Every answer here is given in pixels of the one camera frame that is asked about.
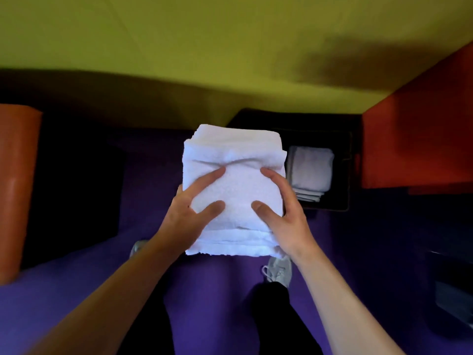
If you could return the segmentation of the person's left hand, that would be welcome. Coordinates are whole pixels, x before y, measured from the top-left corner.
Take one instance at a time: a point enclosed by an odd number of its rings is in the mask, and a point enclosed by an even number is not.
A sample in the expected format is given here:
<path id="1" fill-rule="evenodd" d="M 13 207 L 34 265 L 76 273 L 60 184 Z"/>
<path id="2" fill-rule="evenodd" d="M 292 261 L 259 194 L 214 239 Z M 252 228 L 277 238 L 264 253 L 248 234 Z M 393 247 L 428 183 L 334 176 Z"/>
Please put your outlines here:
<path id="1" fill-rule="evenodd" d="M 201 233 L 196 234 L 192 229 L 192 218 L 197 213 L 192 208 L 192 201 L 209 185 L 221 178 L 225 171 L 226 169 L 221 167 L 205 174 L 195 180 L 186 190 L 179 187 L 161 227 L 152 238 L 159 249 L 179 256 L 198 239 Z"/>

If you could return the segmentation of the person's right hand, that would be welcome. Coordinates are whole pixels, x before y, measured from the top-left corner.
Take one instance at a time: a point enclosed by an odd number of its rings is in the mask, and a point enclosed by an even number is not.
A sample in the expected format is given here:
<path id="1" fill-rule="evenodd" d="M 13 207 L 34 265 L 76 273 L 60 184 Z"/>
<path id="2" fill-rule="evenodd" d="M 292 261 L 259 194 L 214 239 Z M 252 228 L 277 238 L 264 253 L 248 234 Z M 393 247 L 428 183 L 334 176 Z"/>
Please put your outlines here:
<path id="1" fill-rule="evenodd" d="M 297 266 L 301 267 L 310 263 L 321 255 L 307 222 L 304 211 L 286 178 L 268 168 L 261 168 L 261 173 L 277 185 L 285 214 L 283 229 L 275 235 L 282 250 L 287 253 Z"/>

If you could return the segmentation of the white towel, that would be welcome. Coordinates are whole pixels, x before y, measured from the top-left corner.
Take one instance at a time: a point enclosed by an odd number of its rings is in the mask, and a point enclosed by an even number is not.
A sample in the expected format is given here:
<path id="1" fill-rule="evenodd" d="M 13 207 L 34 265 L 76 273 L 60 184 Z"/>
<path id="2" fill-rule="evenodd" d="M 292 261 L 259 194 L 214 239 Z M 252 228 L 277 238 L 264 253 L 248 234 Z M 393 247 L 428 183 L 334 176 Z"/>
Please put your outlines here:
<path id="1" fill-rule="evenodd" d="M 215 201 L 225 202 L 225 209 L 204 228 L 186 255 L 284 257 L 273 233 L 253 211 L 251 203 L 263 202 L 277 215 L 283 215 L 279 188 L 261 173 L 261 168 L 273 169 L 285 177 L 286 157 L 281 137 L 274 131 L 200 125 L 184 142 L 183 190 L 205 174 L 225 167 L 224 175 L 191 204 L 197 213 Z"/>

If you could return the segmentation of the person's left forearm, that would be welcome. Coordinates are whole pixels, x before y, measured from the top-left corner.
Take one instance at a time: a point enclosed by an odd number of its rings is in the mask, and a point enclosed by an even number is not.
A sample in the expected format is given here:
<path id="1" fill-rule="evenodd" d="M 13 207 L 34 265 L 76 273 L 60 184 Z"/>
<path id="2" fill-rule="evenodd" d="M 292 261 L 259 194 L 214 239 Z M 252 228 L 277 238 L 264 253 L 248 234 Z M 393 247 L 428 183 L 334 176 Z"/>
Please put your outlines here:
<path id="1" fill-rule="evenodd" d="M 25 355 L 116 355 L 158 281 L 178 257 L 151 239 Z"/>

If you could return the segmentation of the person's right forearm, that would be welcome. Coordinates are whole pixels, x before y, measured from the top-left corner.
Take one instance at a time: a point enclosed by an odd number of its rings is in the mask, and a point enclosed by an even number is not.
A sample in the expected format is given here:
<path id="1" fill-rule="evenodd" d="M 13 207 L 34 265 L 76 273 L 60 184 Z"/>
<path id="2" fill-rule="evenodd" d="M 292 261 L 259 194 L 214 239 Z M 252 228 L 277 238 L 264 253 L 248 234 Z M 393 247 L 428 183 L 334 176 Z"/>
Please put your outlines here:
<path id="1" fill-rule="evenodd" d="M 313 239 L 291 257 L 311 293 L 333 355 L 406 355 Z"/>

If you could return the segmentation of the person's right grey shoe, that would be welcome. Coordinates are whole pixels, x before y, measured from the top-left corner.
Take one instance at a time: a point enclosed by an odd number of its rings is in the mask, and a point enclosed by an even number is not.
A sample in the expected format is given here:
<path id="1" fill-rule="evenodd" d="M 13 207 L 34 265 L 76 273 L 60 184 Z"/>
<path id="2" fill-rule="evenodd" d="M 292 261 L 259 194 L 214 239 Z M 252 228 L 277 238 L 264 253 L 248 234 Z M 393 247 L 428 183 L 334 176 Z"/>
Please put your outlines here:
<path id="1" fill-rule="evenodd" d="M 288 255 L 270 257 L 267 265 L 261 268 L 261 273 L 267 282 L 279 283 L 288 288 L 292 280 L 292 260 Z"/>

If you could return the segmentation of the person's grey shoe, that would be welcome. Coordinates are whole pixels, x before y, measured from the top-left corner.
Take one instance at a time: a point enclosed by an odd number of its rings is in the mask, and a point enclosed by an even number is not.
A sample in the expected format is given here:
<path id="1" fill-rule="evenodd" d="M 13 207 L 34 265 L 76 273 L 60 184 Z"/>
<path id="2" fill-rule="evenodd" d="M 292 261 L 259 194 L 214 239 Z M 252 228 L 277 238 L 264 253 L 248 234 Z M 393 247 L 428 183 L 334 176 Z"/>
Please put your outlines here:
<path id="1" fill-rule="evenodd" d="M 129 258 L 135 255 L 139 250 L 141 250 L 148 243 L 148 241 L 148 239 L 141 239 L 136 241 L 130 251 Z"/>
<path id="2" fill-rule="evenodd" d="M 267 282 L 279 283 L 288 288 L 292 280 L 292 260 L 288 255 L 270 257 L 267 265 L 261 268 L 261 273 Z"/>

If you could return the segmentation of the folded grey-white towel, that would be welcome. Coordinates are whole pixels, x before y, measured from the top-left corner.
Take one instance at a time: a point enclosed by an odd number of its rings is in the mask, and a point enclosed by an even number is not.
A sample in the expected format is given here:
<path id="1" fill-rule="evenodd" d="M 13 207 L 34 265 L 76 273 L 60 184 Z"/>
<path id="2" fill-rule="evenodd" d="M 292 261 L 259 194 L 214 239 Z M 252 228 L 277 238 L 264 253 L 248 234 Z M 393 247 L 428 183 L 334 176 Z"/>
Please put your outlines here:
<path id="1" fill-rule="evenodd" d="M 290 146 L 286 178 L 296 197 L 304 202 L 320 202 L 331 189 L 334 152 L 328 148 Z"/>

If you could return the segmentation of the person's left grey shoe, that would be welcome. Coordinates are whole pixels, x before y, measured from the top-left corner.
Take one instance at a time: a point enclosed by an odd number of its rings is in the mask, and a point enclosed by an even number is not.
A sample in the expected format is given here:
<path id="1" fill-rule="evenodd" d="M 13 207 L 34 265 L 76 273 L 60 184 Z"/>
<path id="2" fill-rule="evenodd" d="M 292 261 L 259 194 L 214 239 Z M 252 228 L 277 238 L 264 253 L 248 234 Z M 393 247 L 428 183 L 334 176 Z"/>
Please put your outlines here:
<path id="1" fill-rule="evenodd" d="M 148 239 L 141 239 L 136 241 L 130 251 L 129 258 L 135 255 L 139 250 L 141 250 L 148 243 L 148 241 Z"/>

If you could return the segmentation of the black storage basket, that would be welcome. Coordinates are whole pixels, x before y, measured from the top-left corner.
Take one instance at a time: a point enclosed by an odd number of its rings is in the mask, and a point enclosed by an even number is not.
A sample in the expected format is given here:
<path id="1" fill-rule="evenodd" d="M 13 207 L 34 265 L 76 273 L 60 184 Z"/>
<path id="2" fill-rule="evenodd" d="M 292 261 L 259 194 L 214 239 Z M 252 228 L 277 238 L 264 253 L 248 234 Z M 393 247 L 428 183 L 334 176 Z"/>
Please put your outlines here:
<path id="1" fill-rule="evenodd" d="M 281 136 L 282 148 L 288 152 L 290 146 L 328 148 L 334 152 L 333 177 L 331 189 L 322 196 L 321 201 L 300 204 L 305 210 L 324 210 L 345 212 L 350 204 L 350 186 L 353 166 L 353 135 L 351 126 L 283 126 L 269 128 Z"/>

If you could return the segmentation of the person's right black trouser leg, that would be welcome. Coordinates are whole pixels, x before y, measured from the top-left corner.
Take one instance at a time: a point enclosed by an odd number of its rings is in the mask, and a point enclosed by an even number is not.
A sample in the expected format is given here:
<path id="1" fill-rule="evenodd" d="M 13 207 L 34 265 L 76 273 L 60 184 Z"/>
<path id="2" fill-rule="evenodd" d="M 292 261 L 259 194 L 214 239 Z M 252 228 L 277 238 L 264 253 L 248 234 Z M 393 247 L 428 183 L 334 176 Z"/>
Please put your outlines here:
<path id="1" fill-rule="evenodd" d="M 290 304 L 287 287 L 264 281 L 253 287 L 249 301 L 259 336 L 259 355 L 323 355 Z"/>

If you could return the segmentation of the person's black trouser leg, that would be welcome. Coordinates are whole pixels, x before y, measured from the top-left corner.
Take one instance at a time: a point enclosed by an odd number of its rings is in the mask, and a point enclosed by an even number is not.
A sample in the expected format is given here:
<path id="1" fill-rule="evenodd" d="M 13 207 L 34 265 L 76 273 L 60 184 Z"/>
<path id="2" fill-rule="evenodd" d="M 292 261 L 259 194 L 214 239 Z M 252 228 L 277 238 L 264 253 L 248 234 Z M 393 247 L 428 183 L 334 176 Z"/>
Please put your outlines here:
<path id="1" fill-rule="evenodd" d="M 249 301 L 259 336 L 259 355 L 323 355 L 290 304 L 287 287 L 264 281 L 253 287 Z"/>
<path id="2" fill-rule="evenodd" d="M 175 355 L 172 327 L 164 304 L 169 288 L 165 274 L 125 335 L 116 355 Z"/>

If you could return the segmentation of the person's left black trouser leg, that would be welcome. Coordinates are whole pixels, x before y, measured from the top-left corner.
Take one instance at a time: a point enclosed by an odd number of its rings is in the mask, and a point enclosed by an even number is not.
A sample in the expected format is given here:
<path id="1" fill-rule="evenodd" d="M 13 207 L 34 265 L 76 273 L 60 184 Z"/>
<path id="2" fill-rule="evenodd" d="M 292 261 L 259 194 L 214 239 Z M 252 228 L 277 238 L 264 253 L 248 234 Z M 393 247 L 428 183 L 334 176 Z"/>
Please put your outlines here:
<path id="1" fill-rule="evenodd" d="M 116 355 L 175 355 L 172 327 L 164 304 L 169 288 L 165 274 L 125 335 Z"/>

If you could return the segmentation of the orange cabinet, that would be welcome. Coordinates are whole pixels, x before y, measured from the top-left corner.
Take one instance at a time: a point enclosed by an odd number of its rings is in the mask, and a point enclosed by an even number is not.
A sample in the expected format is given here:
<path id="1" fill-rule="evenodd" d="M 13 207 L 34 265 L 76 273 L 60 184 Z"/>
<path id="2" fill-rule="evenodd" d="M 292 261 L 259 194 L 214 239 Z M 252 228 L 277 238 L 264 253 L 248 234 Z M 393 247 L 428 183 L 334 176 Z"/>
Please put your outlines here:
<path id="1" fill-rule="evenodd" d="M 473 194 L 473 41 L 362 115 L 364 189 Z"/>

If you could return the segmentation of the dark grey bin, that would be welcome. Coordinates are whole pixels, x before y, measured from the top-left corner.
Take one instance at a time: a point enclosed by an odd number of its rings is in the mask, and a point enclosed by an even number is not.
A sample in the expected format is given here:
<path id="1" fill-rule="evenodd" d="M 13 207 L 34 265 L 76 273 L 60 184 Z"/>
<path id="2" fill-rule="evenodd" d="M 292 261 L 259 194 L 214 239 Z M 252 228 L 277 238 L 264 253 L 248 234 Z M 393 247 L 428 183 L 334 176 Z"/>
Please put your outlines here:
<path id="1" fill-rule="evenodd" d="M 448 340 L 473 340 L 473 262 L 429 251 L 426 267 L 429 329 Z"/>

